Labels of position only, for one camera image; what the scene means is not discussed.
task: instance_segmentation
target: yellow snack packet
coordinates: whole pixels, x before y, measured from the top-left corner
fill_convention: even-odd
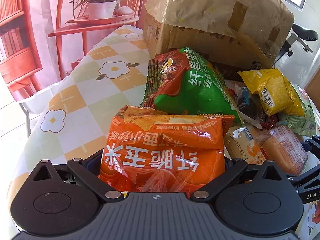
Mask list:
[[[262,108],[271,116],[283,110],[286,114],[304,116],[297,93],[276,68],[237,72],[251,93],[259,94]]]

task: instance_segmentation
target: cardboard box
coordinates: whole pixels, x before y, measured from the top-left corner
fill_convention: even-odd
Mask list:
[[[190,47],[243,69],[272,67],[294,22],[281,0],[148,0],[145,8],[151,57]]]
[[[242,46],[235,38],[160,23],[148,13],[143,35],[151,58],[170,50],[190,47],[205,59],[218,63],[216,65],[219,69],[226,69],[228,66],[252,70],[269,67],[263,66],[260,57]]]

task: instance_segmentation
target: chip bag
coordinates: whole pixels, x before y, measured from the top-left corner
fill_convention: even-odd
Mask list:
[[[304,112],[292,85],[276,69],[260,69],[237,72],[251,93],[258,93],[263,110],[271,116],[280,111],[304,116]]]
[[[291,85],[300,98],[305,116],[278,113],[279,119],[281,121],[285,121],[288,124],[288,127],[295,133],[312,137],[313,135],[316,135],[316,120],[309,100],[309,96],[305,92],[305,90],[303,90],[298,85],[292,83]]]
[[[231,114],[241,123],[223,76],[189,48],[170,51],[149,61],[141,106],[169,114]]]
[[[112,119],[100,179],[119,191],[189,196],[225,171],[223,136],[233,120],[125,106]]]

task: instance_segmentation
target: red wooden furniture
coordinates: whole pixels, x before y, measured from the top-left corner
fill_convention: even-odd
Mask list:
[[[41,90],[34,75],[42,66],[32,30],[29,0],[0,0],[0,53],[0,73],[10,92],[19,90],[28,98]]]
[[[83,45],[83,54],[84,56],[88,53],[87,48],[87,32],[88,31],[96,31],[96,30],[104,30],[109,28],[120,27],[125,24],[130,24],[135,26],[135,23],[139,20],[138,10],[140,7],[140,0],[121,0],[120,6],[129,6],[134,12],[135,17],[132,19],[126,19],[123,21],[110,23],[110,24],[71,24],[64,27],[61,27],[61,11],[62,11],[63,0],[58,0],[57,6],[57,21],[56,21],[56,30],[49,33],[48,37],[56,36],[56,44],[57,44],[57,53],[58,53],[58,66],[60,77],[63,79],[66,76],[66,73],[62,68],[62,60],[61,60],[61,46],[62,46],[62,35],[74,34],[74,33],[82,33],[82,45]]]

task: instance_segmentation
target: bread packet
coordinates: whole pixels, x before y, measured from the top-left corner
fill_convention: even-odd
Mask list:
[[[141,107],[169,114],[231,114],[241,123],[223,76],[189,48],[170,51],[149,61]]]
[[[245,127],[230,127],[224,137],[224,144],[231,158],[241,158],[249,164],[263,164],[265,156],[260,150],[254,137],[259,129],[245,122]]]
[[[284,113],[278,113],[278,117],[281,121],[287,122],[288,127],[298,133],[299,135],[305,135],[312,137],[316,135],[316,120],[310,103],[308,94],[298,85],[292,84],[292,87],[299,96],[300,103],[302,105],[305,116],[289,115]]]
[[[225,171],[231,115],[170,115],[125,106],[112,118],[100,179],[119,191],[192,192]]]
[[[271,116],[280,111],[304,116],[300,100],[282,73],[276,69],[237,72],[251,93],[258,93],[263,110]]]
[[[267,159],[274,160],[285,173],[298,176],[308,155],[290,128],[279,123],[258,137],[257,143]]]

